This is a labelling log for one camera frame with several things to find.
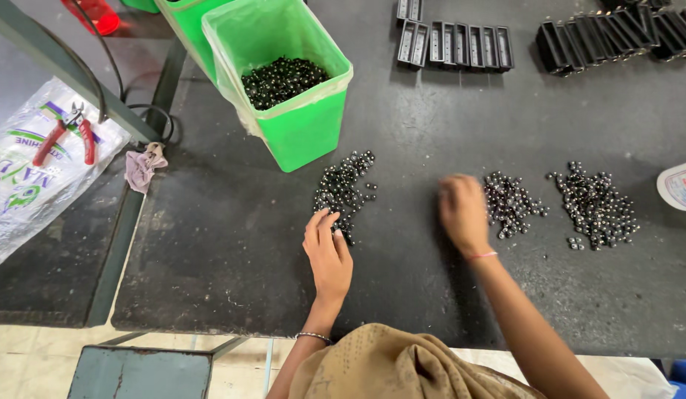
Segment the wire cutter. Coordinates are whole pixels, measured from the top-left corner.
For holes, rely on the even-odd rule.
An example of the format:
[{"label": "wire cutter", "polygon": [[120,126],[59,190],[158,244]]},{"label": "wire cutter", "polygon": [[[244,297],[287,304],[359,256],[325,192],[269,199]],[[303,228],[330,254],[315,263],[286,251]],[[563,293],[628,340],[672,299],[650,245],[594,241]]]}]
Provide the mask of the wire cutter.
[{"label": "wire cutter", "polygon": [[52,149],[52,146],[55,145],[57,139],[59,139],[60,136],[65,133],[67,126],[70,126],[73,123],[77,125],[77,129],[79,130],[82,141],[84,142],[85,164],[94,164],[94,137],[92,136],[91,130],[92,124],[85,119],[84,116],[82,116],[83,110],[84,103],[77,108],[73,102],[72,111],[67,115],[67,117],[64,120],[57,120],[57,126],[55,126],[55,129],[53,129],[52,132],[47,135],[45,140],[40,144],[40,147],[38,147],[37,153],[35,154],[35,158],[33,158],[32,162],[34,166],[42,166],[42,163],[45,161],[45,157],[50,152],[50,149]]}]

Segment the black work table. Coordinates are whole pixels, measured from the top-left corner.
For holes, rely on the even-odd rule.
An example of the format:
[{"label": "black work table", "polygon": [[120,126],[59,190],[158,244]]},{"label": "black work table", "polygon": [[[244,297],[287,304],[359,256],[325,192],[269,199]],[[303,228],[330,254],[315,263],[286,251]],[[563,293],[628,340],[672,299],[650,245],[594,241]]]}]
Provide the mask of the black work table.
[{"label": "black work table", "polygon": [[[359,186],[376,202],[356,217],[350,292],[340,337],[363,323],[434,334],[450,347],[502,349],[474,276],[436,222],[447,173],[524,177],[550,215],[491,239],[505,267],[579,354],[686,357],[686,212],[656,191],[658,173],[686,162],[686,61],[648,58],[561,79],[539,67],[534,35],[570,4],[427,2],[425,20],[510,27],[516,69],[469,75],[394,66],[392,2],[314,1],[311,8],[355,67],[336,151],[281,172],[262,141],[192,62],[174,100],[182,134],[153,182],[117,296],[120,330],[291,337],[315,296],[302,249],[324,167],[372,150]],[[583,2],[582,11],[595,7]],[[570,250],[576,236],[544,176],[579,160],[605,170],[635,200],[632,244]],[[492,229],[492,236],[498,234]]]}]

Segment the white container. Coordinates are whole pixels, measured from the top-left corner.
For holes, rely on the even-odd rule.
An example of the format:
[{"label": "white container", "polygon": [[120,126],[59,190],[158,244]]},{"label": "white container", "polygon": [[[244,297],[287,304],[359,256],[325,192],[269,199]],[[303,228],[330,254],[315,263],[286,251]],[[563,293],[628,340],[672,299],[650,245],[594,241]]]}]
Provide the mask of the white container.
[{"label": "white container", "polygon": [[686,163],[661,173],[656,185],[668,204],[686,211]]}]

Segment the metal stool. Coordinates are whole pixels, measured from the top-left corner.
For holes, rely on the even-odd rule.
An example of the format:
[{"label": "metal stool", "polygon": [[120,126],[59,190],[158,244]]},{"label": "metal stool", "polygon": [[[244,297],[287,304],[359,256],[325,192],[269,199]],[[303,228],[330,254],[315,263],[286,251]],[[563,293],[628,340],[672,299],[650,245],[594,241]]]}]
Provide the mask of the metal stool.
[{"label": "metal stool", "polygon": [[134,332],[82,348],[67,397],[205,399],[215,359],[247,340],[236,337],[211,351],[117,346],[144,334]]}]

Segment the red container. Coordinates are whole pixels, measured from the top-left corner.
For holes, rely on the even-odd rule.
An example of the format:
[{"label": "red container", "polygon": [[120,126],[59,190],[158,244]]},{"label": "red container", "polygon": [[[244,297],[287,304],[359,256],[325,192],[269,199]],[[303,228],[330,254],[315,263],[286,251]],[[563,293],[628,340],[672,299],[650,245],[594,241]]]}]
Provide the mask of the red container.
[{"label": "red container", "polygon": [[[84,26],[88,32],[94,34],[89,23],[85,21],[82,13],[75,7],[72,0],[61,1],[62,4],[82,22],[82,26]],[[92,23],[97,27],[97,31],[99,31],[100,35],[108,35],[109,33],[116,31],[119,27],[119,16],[105,0],[77,0],[77,3],[92,20]]]}]

